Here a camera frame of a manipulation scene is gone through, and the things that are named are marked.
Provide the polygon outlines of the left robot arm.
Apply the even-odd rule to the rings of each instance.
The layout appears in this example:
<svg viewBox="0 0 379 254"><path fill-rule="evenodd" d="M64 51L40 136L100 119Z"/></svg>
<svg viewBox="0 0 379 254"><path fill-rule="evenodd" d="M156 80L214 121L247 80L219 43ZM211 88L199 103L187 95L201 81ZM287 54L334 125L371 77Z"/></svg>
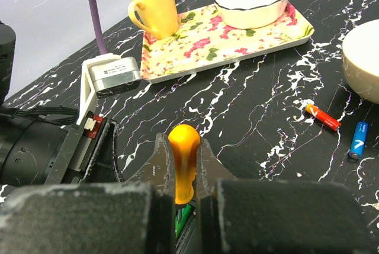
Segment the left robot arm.
<svg viewBox="0 0 379 254"><path fill-rule="evenodd" d="M122 182L118 124L89 108L1 105L1 184Z"/></svg>

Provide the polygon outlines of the red orange battery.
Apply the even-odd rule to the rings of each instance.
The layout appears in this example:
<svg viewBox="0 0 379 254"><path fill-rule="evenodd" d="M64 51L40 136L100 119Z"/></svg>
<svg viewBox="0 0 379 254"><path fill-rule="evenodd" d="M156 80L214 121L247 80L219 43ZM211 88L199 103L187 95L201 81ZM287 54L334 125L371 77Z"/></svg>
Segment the red orange battery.
<svg viewBox="0 0 379 254"><path fill-rule="evenodd" d="M305 111L334 131L337 131L341 126L341 123L339 121L331 117L329 114L323 112L320 108L313 104L307 104Z"/></svg>

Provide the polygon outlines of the light blue battery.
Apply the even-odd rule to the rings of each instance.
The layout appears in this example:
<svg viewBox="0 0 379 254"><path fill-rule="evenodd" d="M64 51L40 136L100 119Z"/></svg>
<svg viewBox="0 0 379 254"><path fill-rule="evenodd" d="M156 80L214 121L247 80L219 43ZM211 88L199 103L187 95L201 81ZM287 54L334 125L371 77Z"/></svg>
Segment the light blue battery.
<svg viewBox="0 0 379 254"><path fill-rule="evenodd" d="M349 150L349 156L355 160L360 160L362 158L365 140L368 132L368 124L366 122L358 122L354 135L351 141L351 146Z"/></svg>

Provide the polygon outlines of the black remote control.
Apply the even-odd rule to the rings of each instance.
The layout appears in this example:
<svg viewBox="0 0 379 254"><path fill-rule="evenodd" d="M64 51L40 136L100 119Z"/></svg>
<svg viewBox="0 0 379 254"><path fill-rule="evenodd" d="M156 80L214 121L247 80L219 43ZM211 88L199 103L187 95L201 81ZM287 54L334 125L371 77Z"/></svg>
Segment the black remote control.
<svg viewBox="0 0 379 254"><path fill-rule="evenodd" d="M188 204L194 207L193 214L187 219L184 228L176 239L176 253L191 254L196 253L196 210L195 201L191 200Z"/></svg>

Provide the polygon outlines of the green battery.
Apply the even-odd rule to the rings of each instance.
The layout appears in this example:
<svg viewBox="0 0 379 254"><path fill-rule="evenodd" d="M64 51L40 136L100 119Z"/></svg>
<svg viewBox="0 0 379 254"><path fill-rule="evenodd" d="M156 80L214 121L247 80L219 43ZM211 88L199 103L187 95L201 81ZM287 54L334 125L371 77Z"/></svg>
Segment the green battery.
<svg viewBox="0 0 379 254"><path fill-rule="evenodd" d="M185 223L189 216L193 214L194 207L187 204L184 208L180 208L175 217L175 238L177 239L185 226Z"/></svg>

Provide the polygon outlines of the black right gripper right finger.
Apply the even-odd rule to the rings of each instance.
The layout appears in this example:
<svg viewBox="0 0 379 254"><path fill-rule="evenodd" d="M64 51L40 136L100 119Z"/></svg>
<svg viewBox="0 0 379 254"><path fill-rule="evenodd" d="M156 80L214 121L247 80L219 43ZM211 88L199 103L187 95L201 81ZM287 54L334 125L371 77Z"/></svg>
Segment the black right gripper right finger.
<svg viewBox="0 0 379 254"><path fill-rule="evenodd" d="M375 253L361 208L341 184L238 179L202 139L198 253Z"/></svg>

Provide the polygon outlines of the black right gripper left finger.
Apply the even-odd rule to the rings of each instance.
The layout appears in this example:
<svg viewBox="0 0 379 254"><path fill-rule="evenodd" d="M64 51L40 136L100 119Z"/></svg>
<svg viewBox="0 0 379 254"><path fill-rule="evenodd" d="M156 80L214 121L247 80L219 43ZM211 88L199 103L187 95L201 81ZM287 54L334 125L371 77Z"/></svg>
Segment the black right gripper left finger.
<svg viewBox="0 0 379 254"><path fill-rule="evenodd" d="M175 166L166 135L122 183L35 185L1 208L2 253L174 253Z"/></svg>

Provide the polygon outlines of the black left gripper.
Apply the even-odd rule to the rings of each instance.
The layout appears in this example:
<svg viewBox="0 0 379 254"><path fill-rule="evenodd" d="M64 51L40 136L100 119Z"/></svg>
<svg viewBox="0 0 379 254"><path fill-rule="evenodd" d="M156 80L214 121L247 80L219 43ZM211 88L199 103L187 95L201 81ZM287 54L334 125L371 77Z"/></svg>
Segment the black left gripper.
<svg viewBox="0 0 379 254"><path fill-rule="evenodd" d="M119 124L88 112L73 125L46 168L44 183L123 182L117 161Z"/></svg>

